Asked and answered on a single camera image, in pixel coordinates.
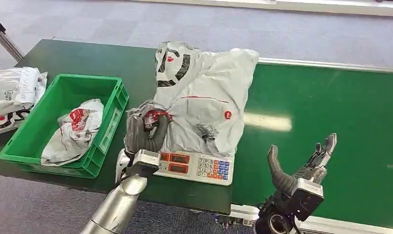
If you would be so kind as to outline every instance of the scale keypad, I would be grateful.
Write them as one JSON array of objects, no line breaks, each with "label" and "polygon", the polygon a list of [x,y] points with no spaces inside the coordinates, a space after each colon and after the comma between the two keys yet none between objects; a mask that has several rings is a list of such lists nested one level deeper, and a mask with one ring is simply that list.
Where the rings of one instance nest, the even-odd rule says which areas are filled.
[{"label": "scale keypad", "polygon": [[197,176],[228,180],[229,162],[206,158],[198,159]]}]

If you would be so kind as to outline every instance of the red logo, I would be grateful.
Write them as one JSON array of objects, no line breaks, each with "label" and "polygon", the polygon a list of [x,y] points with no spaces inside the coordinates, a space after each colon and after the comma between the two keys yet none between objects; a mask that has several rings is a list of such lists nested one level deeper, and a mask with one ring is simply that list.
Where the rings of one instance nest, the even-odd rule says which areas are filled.
[{"label": "red logo", "polygon": [[72,129],[75,132],[81,132],[86,126],[87,118],[90,115],[90,110],[75,109],[70,112],[69,116],[72,119]]},{"label": "red logo", "polygon": [[232,113],[230,111],[225,111],[225,119],[231,119]]}]

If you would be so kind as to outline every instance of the gray carpet floor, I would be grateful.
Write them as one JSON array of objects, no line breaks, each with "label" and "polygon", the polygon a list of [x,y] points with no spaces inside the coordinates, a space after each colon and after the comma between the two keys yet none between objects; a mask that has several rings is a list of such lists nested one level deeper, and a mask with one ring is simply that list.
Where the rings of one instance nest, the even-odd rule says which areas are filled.
[{"label": "gray carpet floor", "polygon": [[[393,67],[393,18],[115,0],[0,0],[0,21],[26,54],[40,39],[157,47],[180,40],[261,57]],[[15,61],[0,46],[0,69]],[[0,176],[0,233],[78,233],[104,195]],[[224,230],[213,214],[140,202],[127,234],[251,233]]]}]

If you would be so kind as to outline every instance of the red stripe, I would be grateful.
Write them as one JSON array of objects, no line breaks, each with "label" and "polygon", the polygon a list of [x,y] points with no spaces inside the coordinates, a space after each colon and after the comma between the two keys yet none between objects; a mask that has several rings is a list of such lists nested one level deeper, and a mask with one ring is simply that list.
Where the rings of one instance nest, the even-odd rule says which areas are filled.
[{"label": "red stripe", "polygon": [[223,103],[229,103],[228,101],[218,100],[218,99],[213,98],[213,97],[185,96],[185,97],[181,97],[179,99],[183,99],[183,98],[207,98],[207,99],[213,99],[213,100],[216,100],[216,101],[220,101],[220,102],[223,102]]}]

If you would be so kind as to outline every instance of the plastic bag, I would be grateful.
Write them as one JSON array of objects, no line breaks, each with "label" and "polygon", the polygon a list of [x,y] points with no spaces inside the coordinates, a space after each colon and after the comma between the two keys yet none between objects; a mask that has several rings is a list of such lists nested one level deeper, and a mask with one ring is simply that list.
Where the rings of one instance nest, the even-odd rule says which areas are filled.
[{"label": "plastic bag", "polygon": [[161,152],[234,156],[259,54],[211,53],[165,42],[156,52],[154,101],[172,116]]},{"label": "plastic bag", "polygon": [[91,99],[58,118],[55,131],[41,154],[44,166],[61,166],[80,159],[90,148],[103,118],[100,99]]},{"label": "plastic bag", "polygon": [[[14,84],[17,79],[19,79],[22,75],[18,76],[18,74],[22,74],[22,71],[19,72],[19,70],[23,70],[22,68],[13,68],[13,71],[11,71],[11,69],[9,70],[4,70],[0,72],[0,81],[2,80],[8,80],[6,84],[2,84],[0,82],[0,90],[1,92],[3,91],[2,88],[6,88],[9,87],[10,85]],[[7,99],[10,99],[9,96],[5,96],[5,101],[0,101],[0,111],[7,111],[10,108],[14,109],[20,109],[17,111],[12,111],[10,113],[6,113],[0,116],[0,134],[1,133],[5,133],[8,131],[11,131],[13,129],[18,128],[25,119],[27,119],[28,115],[30,114],[30,111],[32,110],[32,108],[38,103],[38,101],[40,100],[40,98],[44,95],[44,92],[46,91],[46,85],[47,85],[47,72],[39,74],[38,79],[37,79],[37,84],[34,88],[34,96],[33,96],[33,103],[32,106],[30,106],[29,109],[20,109],[20,108],[25,108],[28,105],[30,105],[29,102],[25,102],[23,103],[23,105],[15,105],[13,103],[11,103],[11,101],[8,101]],[[27,90],[27,94],[31,95],[30,90],[28,88],[26,88]]]},{"label": "plastic bag", "polygon": [[47,73],[40,74],[37,68],[23,67],[1,70],[0,116],[19,110],[30,109],[38,101],[36,100],[38,81],[46,78]]}]

